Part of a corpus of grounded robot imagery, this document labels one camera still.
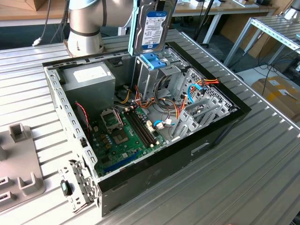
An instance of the aluminum table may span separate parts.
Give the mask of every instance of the aluminum table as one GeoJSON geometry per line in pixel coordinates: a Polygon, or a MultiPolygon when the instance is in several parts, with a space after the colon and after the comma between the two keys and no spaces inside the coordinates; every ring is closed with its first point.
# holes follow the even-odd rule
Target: aluminum table
{"type": "MultiPolygon", "coordinates": [[[[129,37],[105,38],[109,51],[129,37]]],[[[192,39],[175,41],[252,111],[219,146],[104,218],[96,205],[78,214],[60,188],[57,168],[72,154],[41,63],[68,58],[63,44],[0,51],[0,131],[21,121],[32,129],[46,191],[0,213],[1,224],[243,225],[289,224],[300,210],[300,129],[192,39]]]]}
{"type": "Polygon", "coordinates": [[[269,61],[269,64],[276,59],[285,46],[296,51],[297,53],[300,53],[300,41],[296,39],[296,34],[300,34],[300,21],[292,22],[282,16],[253,17],[248,20],[243,31],[229,52],[224,65],[228,66],[252,25],[257,27],[258,30],[250,40],[245,52],[247,52],[255,43],[260,32],[264,32],[282,43],[281,47],[269,61]]]}

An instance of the white connector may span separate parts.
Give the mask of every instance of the white connector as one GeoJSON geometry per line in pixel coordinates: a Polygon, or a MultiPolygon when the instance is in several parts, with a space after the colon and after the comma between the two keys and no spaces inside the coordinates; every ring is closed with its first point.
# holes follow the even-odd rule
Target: white connector
{"type": "Polygon", "coordinates": [[[39,45],[39,43],[41,43],[41,41],[42,41],[42,38],[39,37],[37,40],[35,40],[35,41],[33,42],[32,46],[35,47],[35,46],[39,45]]]}
{"type": "Polygon", "coordinates": [[[160,123],[158,123],[158,124],[156,125],[156,128],[159,129],[159,130],[161,130],[161,129],[164,129],[165,127],[164,127],[163,123],[160,122],[160,123]]]}

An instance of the label sticker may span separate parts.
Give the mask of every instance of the label sticker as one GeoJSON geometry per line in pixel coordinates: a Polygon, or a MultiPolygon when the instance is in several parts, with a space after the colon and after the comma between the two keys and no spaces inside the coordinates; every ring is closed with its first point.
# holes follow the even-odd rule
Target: label sticker
{"type": "Polygon", "coordinates": [[[275,80],[270,80],[269,82],[270,82],[273,86],[280,85],[280,83],[278,83],[278,82],[275,81],[275,80]]]}
{"type": "Polygon", "coordinates": [[[166,12],[149,12],[146,17],[144,34],[142,37],[142,47],[144,49],[158,46],[163,34],[163,22],[166,20],[166,12]]]}
{"type": "Polygon", "coordinates": [[[78,83],[107,76],[107,73],[103,70],[102,66],[77,70],[73,74],[78,83]]]}
{"type": "Polygon", "coordinates": [[[281,90],[278,90],[278,91],[280,91],[280,93],[281,93],[282,95],[286,95],[286,93],[288,92],[288,91],[285,90],[285,89],[281,89],[281,90]]]}

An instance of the blue pci slot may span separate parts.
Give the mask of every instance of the blue pci slot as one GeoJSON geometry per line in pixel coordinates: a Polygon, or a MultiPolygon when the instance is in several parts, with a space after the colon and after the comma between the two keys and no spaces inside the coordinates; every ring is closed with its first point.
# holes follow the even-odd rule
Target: blue pci slot
{"type": "Polygon", "coordinates": [[[121,166],[123,166],[123,165],[125,165],[125,164],[131,162],[132,160],[134,160],[134,159],[136,158],[136,156],[137,156],[138,153],[139,153],[139,152],[137,152],[137,153],[135,153],[135,154],[133,154],[133,155],[127,157],[126,159],[124,159],[124,160],[122,160],[122,161],[119,161],[119,162],[117,162],[117,163],[115,163],[115,164],[113,164],[113,165],[111,165],[111,166],[105,168],[103,171],[104,171],[105,173],[108,173],[108,172],[110,172],[110,171],[114,171],[114,170],[120,168],[121,166]]]}

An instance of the metal bracket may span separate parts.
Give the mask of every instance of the metal bracket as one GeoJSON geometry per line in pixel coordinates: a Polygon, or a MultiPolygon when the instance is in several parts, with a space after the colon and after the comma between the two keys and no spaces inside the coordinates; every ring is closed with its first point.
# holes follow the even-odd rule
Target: metal bracket
{"type": "Polygon", "coordinates": [[[64,185],[61,188],[72,204],[74,213],[91,204],[97,198],[98,188],[83,161],[69,161],[68,165],[58,171],[64,181],[61,184],[68,184],[68,187],[64,185]]]}

